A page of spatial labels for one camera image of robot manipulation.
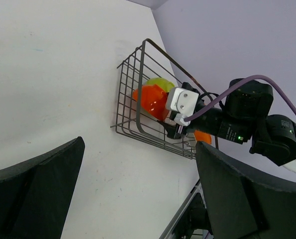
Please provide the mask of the white bowl orange outside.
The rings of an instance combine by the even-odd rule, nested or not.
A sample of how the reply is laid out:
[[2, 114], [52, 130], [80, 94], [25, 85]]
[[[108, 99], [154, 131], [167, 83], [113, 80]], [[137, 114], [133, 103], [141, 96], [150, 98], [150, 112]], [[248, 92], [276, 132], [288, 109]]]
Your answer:
[[203, 142], [206, 142], [207, 144], [212, 143], [211, 135], [208, 133], [196, 130], [194, 132], [194, 137], [196, 141], [203, 141]]

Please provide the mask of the lime green bowl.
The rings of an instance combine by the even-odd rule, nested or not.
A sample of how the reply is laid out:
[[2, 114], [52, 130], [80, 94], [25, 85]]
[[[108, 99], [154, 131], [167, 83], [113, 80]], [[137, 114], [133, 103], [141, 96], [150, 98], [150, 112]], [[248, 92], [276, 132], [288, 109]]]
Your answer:
[[165, 78], [150, 78], [149, 80], [147, 80], [145, 82], [144, 85], [157, 85], [158, 87], [160, 87], [163, 91], [165, 91], [166, 93], [168, 93], [172, 88], [175, 87], [175, 85], [171, 82], [168, 81]]

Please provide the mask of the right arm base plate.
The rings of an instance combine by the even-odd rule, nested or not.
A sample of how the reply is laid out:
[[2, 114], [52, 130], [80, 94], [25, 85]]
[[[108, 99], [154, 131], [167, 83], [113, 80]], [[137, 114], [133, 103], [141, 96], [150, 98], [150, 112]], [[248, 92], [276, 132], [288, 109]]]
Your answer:
[[201, 193], [196, 193], [191, 203], [179, 219], [174, 234], [177, 239], [190, 239], [195, 230], [207, 230], [212, 235], [212, 229]]

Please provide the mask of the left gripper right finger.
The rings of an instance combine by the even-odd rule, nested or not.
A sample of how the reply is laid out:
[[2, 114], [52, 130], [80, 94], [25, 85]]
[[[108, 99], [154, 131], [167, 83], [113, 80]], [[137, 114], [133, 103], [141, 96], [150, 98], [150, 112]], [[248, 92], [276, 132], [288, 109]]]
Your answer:
[[198, 142], [196, 163], [216, 239], [296, 239], [296, 182]]

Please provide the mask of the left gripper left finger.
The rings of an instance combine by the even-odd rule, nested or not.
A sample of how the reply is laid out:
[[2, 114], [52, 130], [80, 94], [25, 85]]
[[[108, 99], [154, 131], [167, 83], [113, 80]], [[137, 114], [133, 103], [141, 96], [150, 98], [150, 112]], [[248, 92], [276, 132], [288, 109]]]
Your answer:
[[0, 239], [59, 239], [85, 151], [77, 137], [0, 170]]

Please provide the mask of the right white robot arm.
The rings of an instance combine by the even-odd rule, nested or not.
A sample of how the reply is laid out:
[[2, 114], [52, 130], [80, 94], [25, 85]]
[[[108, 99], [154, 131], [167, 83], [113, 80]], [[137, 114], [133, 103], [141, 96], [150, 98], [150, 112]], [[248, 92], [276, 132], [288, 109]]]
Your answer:
[[274, 99], [272, 87], [252, 80], [234, 88], [240, 81], [230, 82], [233, 91], [223, 96], [225, 103], [214, 94], [219, 107], [207, 111], [203, 98], [210, 92], [201, 94], [187, 82], [172, 88], [165, 107], [175, 124], [164, 120], [158, 123], [171, 139], [201, 131], [237, 144], [251, 140], [251, 154], [260, 154], [278, 166], [296, 160], [296, 123], [286, 116], [269, 114]]

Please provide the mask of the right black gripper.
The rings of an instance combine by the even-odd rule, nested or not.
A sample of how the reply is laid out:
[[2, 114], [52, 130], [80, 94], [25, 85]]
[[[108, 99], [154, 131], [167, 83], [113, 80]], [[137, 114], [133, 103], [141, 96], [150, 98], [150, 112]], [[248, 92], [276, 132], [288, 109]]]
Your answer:
[[[197, 90], [196, 88], [193, 88], [192, 85], [188, 82], [184, 82], [182, 83], [182, 85], [180, 86], [180, 88], [186, 89], [186, 90], [190, 90], [193, 92], [196, 92], [199, 94], [198, 100], [197, 100], [197, 104], [194, 110], [194, 114], [197, 112], [197, 107], [199, 106], [204, 106], [204, 100], [201, 97], [201, 94], [199, 92], [199, 90]], [[173, 121], [173, 119], [176, 116], [176, 112], [172, 112], [169, 111], [168, 115], [170, 116], [169, 119], [173, 122], [172, 124], [167, 123], [165, 120], [164, 121], [159, 121], [157, 120], [157, 122], [163, 126], [163, 128], [165, 129], [165, 131], [167, 132], [167, 137], [170, 139], [181, 139], [184, 138], [188, 133], [193, 133], [195, 132], [195, 129], [192, 127], [192, 121], [190, 122], [190, 124], [188, 126], [182, 126], [179, 125], [177, 123], [175, 123]]]

